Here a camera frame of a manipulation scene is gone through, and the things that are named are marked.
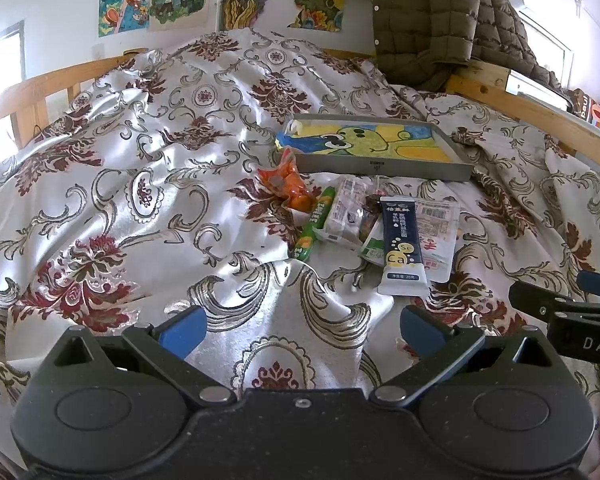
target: wooden bed frame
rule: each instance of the wooden bed frame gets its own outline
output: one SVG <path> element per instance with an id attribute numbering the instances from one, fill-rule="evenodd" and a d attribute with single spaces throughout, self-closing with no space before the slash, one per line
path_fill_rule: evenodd
<path id="1" fill-rule="evenodd" d="M 326 49 L 341 59 L 364 57 L 342 50 Z M 49 124 L 46 97 L 65 91 L 69 102 L 80 93 L 80 84 L 97 78 L 140 52 L 91 61 L 49 72 L 7 88 L 0 95 L 0 119 L 11 117 L 19 149 L 34 137 L 36 128 Z M 572 155 L 580 152 L 600 166 L 600 129 L 555 108 L 506 92 L 511 70 L 473 61 L 451 76 L 445 91 L 484 103 L 512 119 L 524 121 L 554 136 Z"/>

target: bedspread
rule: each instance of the bedspread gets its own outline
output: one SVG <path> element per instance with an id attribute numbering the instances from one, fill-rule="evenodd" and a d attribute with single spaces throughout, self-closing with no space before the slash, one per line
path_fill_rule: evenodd
<path id="1" fill-rule="evenodd" d="M 384 180 L 459 202 L 448 283 L 425 301 L 392 298 L 352 251 L 318 244 L 310 265 L 287 259 L 292 216 L 254 170 L 272 165 L 289 112 L 426 120 L 464 146 L 470 182 Z M 307 181 L 318 193 L 335 178 Z M 581 298 L 580 269 L 600 271 L 600 175 L 531 126 L 248 29 L 142 54 L 0 164 L 0 480 L 24 466 L 13 405 L 74 323 L 115 334 L 198 304 L 208 333 L 187 360 L 238 394 L 368 391 L 414 362 L 398 328 L 405 302 L 507 334 L 527 322 L 507 302 L 514 280 Z M 600 367 L 568 364 L 600 421 Z M 583 468 L 599 463 L 600 428 Z"/>

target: puffer jacket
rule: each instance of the puffer jacket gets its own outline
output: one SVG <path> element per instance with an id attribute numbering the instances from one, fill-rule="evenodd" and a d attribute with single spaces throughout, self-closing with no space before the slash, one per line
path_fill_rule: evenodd
<path id="1" fill-rule="evenodd" d="M 508 0 L 373 0 L 378 67 L 389 83 L 437 91 L 471 58 L 515 70 L 562 94 L 538 65 Z"/>

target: gray tray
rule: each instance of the gray tray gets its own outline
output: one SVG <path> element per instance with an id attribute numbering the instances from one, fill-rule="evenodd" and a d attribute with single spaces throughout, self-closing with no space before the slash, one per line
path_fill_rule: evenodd
<path id="1" fill-rule="evenodd" d="M 395 158 L 352 156 L 352 155 L 317 155 L 315 153 L 296 152 L 296 163 L 300 173 L 343 173 L 384 176 L 410 176 L 427 180 L 450 180 L 465 182 L 471 178 L 474 165 L 469 158 L 446 136 L 435 124 L 422 121 L 403 121 L 382 117 L 365 117 L 329 114 L 295 114 L 294 120 L 327 120 L 348 124 L 404 124 L 405 126 L 426 125 L 431 128 L 437 145 L 446 153 L 451 162 L 433 160 L 398 160 Z M 274 160 L 280 161 L 282 150 Z"/>

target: snack package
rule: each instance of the snack package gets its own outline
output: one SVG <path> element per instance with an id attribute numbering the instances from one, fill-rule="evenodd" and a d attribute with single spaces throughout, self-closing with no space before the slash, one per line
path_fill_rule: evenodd
<path id="1" fill-rule="evenodd" d="M 416 204 L 407 196 L 383 196 L 384 272 L 378 294 L 429 296 L 416 222 Z"/>
<path id="2" fill-rule="evenodd" d="M 280 163 L 274 170 L 258 169 L 258 177 L 264 187 L 274 195 L 285 198 L 291 209 L 311 212 L 315 205 L 315 198 L 309 193 L 298 173 L 296 156 L 287 148 L 280 158 Z"/>
<path id="3" fill-rule="evenodd" d="M 384 228 L 382 218 L 376 219 L 365 243 L 360 248 L 360 256 L 379 267 L 384 267 Z"/>
<path id="4" fill-rule="evenodd" d="M 371 234 L 373 227 L 376 225 L 376 222 L 378 222 L 378 219 L 380 218 L 380 215 L 382 214 L 382 206 L 380 205 L 380 197 L 383 194 L 384 193 L 373 194 L 373 195 L 367 195 L 365 197 L 365 205 L 363 206 L 362 224 L 360 225 L 360 234 L 358 235 L 358 239 L 361 242 L 364 242 L 367 238 L 369 238 L 369 235 Z"/>
<path id="5" fill-rule="evenodd" d="M 320 240 L 334 242 L 352 250 L 360 248 L 360 226 L 364 213 L 366 184 L 359 178 L 344 176 L 327 216 L 324 228 L 316 231 Z"/>
<path id="6" fill-rule="evenodd" d="M 446 283 L 451 276 L 460 220 L 457 202 L 416 202 L 422 263 L 430 282 Z"/>
<path id="7" fill-rule="evenodd" d="M 460 208 L 455 202 L 415 201 L 420 251 L 427 280 L 446 283 L 453 266 Z M 384 229 L 381 219 L 371 229 L 360 249 L 360 256 L 377 266 L 384 266 Z"/>
<path id="8" fill-rule="evenodd" d="M 315 243 L 315 229 L 320 229 L 324 225 L 324 221 L 331 210 L 331 204 L 336 195 L 334 187 L 328 187 L 325 189 L 318 202 L 315 205 L 314 210 L 311 212 L 309 221 L 305 224 L 302 233 L 296 242 L 296 246 L 292 251 L 291 257 L 305 262 L 309 259 L 309 254 L 314 248 Z"/>

